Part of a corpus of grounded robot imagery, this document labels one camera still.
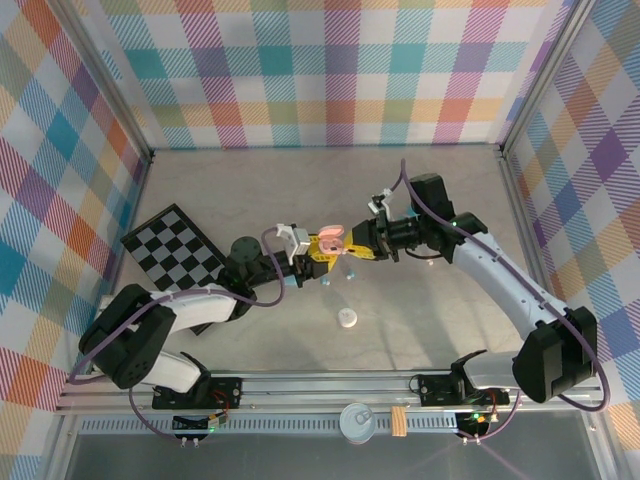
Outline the pink earbud charging case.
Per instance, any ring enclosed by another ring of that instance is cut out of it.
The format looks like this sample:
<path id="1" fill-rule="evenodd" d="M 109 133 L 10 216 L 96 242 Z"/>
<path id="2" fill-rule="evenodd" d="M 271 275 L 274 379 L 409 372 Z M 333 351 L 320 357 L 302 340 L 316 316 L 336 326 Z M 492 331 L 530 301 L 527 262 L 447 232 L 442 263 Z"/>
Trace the pink earbud charging case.
<path id="1" fill-rule="evenodd" d="M 329 225 L 318 232 L 318 248 L 325 255 L 343 255 L 345 246 L 342 240 L 344 227 L 342 225 Z"/>

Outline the black grey folding chessboard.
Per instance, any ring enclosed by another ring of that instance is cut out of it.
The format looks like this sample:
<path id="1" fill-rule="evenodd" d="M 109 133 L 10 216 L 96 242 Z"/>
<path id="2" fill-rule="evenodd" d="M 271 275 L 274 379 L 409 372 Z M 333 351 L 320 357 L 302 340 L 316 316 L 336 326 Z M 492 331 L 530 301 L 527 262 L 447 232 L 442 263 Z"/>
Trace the black grey folding chessboard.
<path id="1" fill-rule="evenodd" d="M 175 204 L 122 237 L 121 242 L 153 283 L 154 299 L 213 284 L 227 260 Z M 172 331 L 190 330 L 199 335 L 211 325 L 225 323 L 231 300 L 224 297 L 219 302 L 221 313 L 214 311 L 213 300 L 202 296 L 168 303 L 177 315 Z"/>

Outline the small controller circuit board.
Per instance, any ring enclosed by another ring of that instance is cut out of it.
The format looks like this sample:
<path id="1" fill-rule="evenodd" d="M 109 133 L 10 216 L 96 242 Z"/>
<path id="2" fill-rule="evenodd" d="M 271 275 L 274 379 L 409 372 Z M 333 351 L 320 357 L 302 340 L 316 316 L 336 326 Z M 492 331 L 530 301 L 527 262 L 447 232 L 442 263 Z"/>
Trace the small controller circuit board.
<path id="1" fill-rule="evenodd" d="M 499 414 L 497 412 L 457 413 L 456 422 L 460 432 L 482 436 L 490 431 L 493 423 L 499 422 Z"/>
<path id="2" fill-rule="evenodd" d="M 215 432 L 228 420 L 229 415 L 224 411 L 210 415 L 175 415 L 172 418 L 171 428 L 175 433 L 208 434 Z"/>

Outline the silver tin can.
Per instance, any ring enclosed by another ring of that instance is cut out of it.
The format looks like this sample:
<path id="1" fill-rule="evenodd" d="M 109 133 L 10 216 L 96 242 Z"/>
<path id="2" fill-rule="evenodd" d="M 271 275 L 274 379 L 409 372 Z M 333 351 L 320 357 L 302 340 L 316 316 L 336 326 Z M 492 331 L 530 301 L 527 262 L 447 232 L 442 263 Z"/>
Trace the silver tin can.
<path id="1" fill-rule="evenodd" d="M 347 441 L 356 445 L 364 444 L 376 430 L 374 413 L 365 404 L 349 404 L 340 414 L 339 427 Z"/>

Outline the aluminium side rail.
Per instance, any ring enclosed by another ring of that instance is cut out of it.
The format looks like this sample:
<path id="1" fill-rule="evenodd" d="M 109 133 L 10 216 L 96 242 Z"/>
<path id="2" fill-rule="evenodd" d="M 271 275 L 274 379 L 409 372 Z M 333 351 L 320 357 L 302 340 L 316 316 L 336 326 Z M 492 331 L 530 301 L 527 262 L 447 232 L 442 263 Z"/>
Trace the aluminium side rail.
<path id="1" fill-rule="evenodd" d="M 501 156 L 498 157 L 498 166 L 514 215 L 525 264 L 538 274 L 540 262 L 528 237 L 526 212 L 512 168 Z M 505 308 L 524 341 L 516 357 L 517 367 L 527 371 L 540 370 L 549 376 L 562 374 L 564 354 L 573 344 L 573 335 L 567 329 L 571 323 L 567 321 L 566 304 L 538 284 L 527 269 L 518 267 L 506 257 L 500 260 L 497 303 Z"/>
<path id="2" fill-rule="evenodd" d="M 115 237 L 115 260 L 111 263 L 108 282 L 105 286 L 102 286 L 98 290 L 99 296 L 96 299 L 96 309 L 93 320 L 96 320 L 99 313 L 101 312 L 102 301 L 108 295 L 112 294 L 116 289 L 116 284 L 121 276 L 121 271 L 123 269 L 123 264 L 126 256 L 126 249 L 122 243 L 122 238 L 133 229 L 139 206 L 145 194 L 149 175 L 157 158 L 157 154 L 158 150 L 152 149 L 150 151 L 149 158 L 141 166 L 139 182 L 137 186 L 131 191 L 128 208 L 123 211 L 124 224 L 118 226 Z"/>

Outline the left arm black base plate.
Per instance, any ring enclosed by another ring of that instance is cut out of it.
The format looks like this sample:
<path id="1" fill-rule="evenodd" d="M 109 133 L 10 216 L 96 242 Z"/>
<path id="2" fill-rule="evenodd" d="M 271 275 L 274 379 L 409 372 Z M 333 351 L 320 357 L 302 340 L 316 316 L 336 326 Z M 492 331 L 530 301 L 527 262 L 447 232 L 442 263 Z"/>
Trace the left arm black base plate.
<path id="1" fill-rule="evenodd" d="M 237 409 L 241 396 L 241 378 L 205 376 L 186 393 L 179 393 L 166 387 L 155 387 L 152 408 L 154 410 Z"/>

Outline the wide aluminium mounting rail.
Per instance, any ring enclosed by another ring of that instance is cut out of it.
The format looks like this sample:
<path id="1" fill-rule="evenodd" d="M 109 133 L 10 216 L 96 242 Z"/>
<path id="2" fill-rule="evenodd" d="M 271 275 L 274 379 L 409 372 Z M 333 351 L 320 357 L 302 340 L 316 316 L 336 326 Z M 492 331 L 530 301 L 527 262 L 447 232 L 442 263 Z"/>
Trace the wide aluminium mounting rail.
<path id="1" fill-rule="evenodd" d="M 413 371 L 338 372 L 241 372 L 239 413 L 339 413 L 352 403 L 362 403 L 374 412 L 389 412 L 393 406 L 409 411 L 489 411 L 491 406 L 455 406 L 453 403 L 423 407 L 417 374 Z M 139 385 L 132 394 L 118 389 L 107 379 L 87 385 L 67 384 L 58 400 L 58 414 L 119 414 L 134 404 L 143 414 L 176 414 L 174 408 L 152 407 L 155 392 Z"/>

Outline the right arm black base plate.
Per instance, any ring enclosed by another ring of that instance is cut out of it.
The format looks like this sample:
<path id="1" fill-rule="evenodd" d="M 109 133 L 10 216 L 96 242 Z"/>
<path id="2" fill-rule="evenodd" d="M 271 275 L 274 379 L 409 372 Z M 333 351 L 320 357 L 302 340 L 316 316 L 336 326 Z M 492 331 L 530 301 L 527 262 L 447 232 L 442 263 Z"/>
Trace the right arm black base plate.
<path id="1" fill-rule="evenodd" d="M 509 394 L 497 388 L 478 389 L 461 374 L 417 376 L 417 393 L 423 407 L 507 406 Z"/>

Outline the aluminium corner post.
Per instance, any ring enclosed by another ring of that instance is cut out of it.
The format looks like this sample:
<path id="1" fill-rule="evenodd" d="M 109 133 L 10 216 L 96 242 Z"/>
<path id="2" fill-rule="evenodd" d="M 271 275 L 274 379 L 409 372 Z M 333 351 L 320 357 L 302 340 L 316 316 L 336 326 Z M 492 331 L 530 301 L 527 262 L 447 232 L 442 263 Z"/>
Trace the aluminium corner post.
<path id="1" fill-rule="evenodd" d="M 146 141 L 132 110 L 125 102 L 124 95 L 116 85 L 71 0 L 48 0 L 48 2 L 60 24 L 69 35 L 90 76 L 104 95 L 116 119 L 121 123 L 124 132 L 142 155 L 144 163 L 151 165 L 155 152 Z"/>
<path id="2" fill-rule="evenodd" d="M 519 108 L 509 123 L 509 129 L 497 143 L 504 161 L 508 161 L 515 153 L 515 148 L 532 122 L 546 90 L 557 75 L 597 2 L 598 0 L 571 0 L 567 14 L 553 37 L 553 42 L 546 48 L 540 61 L 534 60 L 539 65 L 536 75 L 519 103 Z"/>

